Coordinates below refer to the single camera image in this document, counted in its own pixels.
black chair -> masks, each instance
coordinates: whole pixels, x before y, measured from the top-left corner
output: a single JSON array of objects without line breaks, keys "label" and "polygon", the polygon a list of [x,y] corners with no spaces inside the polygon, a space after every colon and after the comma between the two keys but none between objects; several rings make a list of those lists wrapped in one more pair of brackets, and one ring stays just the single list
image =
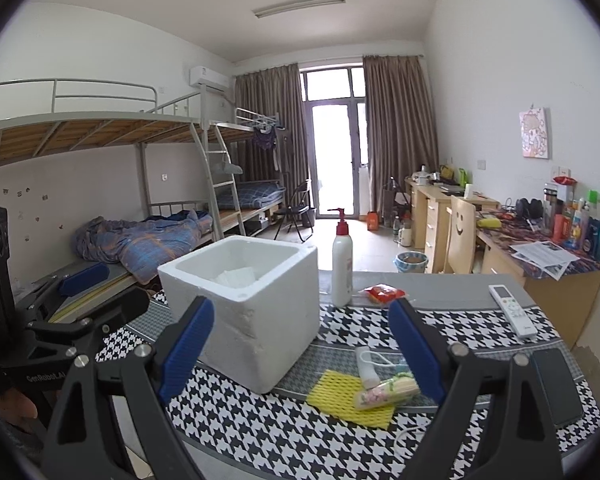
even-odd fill
[{"label": "black chair", "polygon": [[300,234],[300,229],[298,227],[298,222],[296,221],[296,217],[299,217],[309,211],[310,206],[308,205],[308,195],[309,195],[309,180],[305,180],[300,186],[296,187],[291,198],[286,202],[288,205],[281,209],[278,209],[273,213],[275,217],[282,216],[282,220],[280,221],[280,225],[278,226],[278,230],[276,231],[276,235],[274,236],[274,240],[278,239],[278,235],[280,234],[280,229],[282,229],[282,225],[285,223],[287,219],[290,219],[289,229],[286,230],[287,233],[291,232],[291,227],[295,226],[296,231],[298,231],[298,236],[300,240],[304,244],[309,238],[314,235],[314,228],[311,227],[311,234],[308,235],[307,238],[302,238]]}]

black and white tablecloth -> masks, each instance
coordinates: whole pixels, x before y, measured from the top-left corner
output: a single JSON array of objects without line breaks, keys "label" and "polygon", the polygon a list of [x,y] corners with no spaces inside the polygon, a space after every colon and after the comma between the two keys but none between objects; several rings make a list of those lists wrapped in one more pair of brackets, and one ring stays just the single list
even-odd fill
[{"label": "black and white tablecloth", "polygon": [[[531,342],[519,340],[499,310],[422,310],[424,321],[451,343],[460,341],[477,354],[509,359],[517,352],[559,348],[576,383],[584,416],[557,430],[560,449],[577,449],[598,427],[600,412],[587,381],[544,313],[526,309],[538,328]],[[320,332],[272,392],[254,394],[199,364],[184,391],[167,408],[183,438],[201,450],[252,474],[288,479],[394,479],[424,435],[435,412],[417,396],[400,406],[389,428],[366,428],[321,413],[304,399],[328,368],[351,375],[358,369],[357,346],[369,346],[397,362],[400,354],[388,327],[386,311],[371,306],[320,306]],[[170,322],[164,294],[157,294],[144,316],[111,334],[98,360],[125,356],[142,341],[153,341]],[[381,378],[390,372],[378,370]],[[478,398],[464,443],[450,478],[470,465],[486,417],[487,399]]]}]

black trash bin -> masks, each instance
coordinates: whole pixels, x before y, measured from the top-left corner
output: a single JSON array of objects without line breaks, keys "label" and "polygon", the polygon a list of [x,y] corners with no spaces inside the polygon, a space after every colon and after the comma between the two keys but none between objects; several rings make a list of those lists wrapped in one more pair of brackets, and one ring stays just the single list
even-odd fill
[{"label": "black trash bin", "polygon": [[302,227],[314,227],[315,226],[315,208],[309,209],[306,213],[300,215],[302,221]]}]

orange bottle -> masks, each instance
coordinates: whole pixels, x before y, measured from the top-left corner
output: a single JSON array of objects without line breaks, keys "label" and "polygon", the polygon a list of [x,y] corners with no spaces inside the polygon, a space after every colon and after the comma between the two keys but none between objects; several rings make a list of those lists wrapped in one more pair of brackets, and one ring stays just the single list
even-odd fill
[{"label": "orange bottle", "polygon": [[380,224],[380,217],[375,211],[369,211],[366,214],[366,230],[367,231],[378,231]]}]

white foam cooler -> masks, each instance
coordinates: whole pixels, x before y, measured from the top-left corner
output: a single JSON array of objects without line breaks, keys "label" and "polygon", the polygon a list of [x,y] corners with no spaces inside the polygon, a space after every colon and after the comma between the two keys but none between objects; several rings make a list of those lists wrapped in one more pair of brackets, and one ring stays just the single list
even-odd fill
[{"label": "white foam cooler", "polygon": [[[253,267],[251,285],[221,285],[226,270]],[[320,328],[315,247],[231,236],[158,267],[174,319],[201,294],[216,322],[200,355],[248,389],[262,394],[289,371]]]}]

